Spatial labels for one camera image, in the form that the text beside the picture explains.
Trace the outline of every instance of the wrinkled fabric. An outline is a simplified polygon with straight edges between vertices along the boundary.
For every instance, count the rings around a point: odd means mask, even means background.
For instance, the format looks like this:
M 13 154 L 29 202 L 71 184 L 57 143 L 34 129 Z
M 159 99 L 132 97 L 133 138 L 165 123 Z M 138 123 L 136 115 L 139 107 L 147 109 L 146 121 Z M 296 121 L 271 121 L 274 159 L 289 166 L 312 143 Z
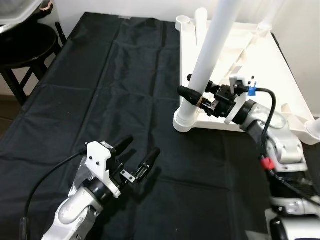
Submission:
M 0 140 L 0 239 L 18 239 L 28 194 L 50 168 L 86 142 L 132 134 L 119 157 L 137 168 L 161 154 L 144 183 L 129 186 L 97 218 L 89 240 L 247 239 L 266 233 L 266 177 L 254 142 L 240 132 L 172 125 L 179 107 L 180 35 L 172 22 L 85 13 Z M 320 146 L 304 146 L 320 182 Z M 81 157 L 53 173 L 30 206 L 41 239 L 68 196 Z

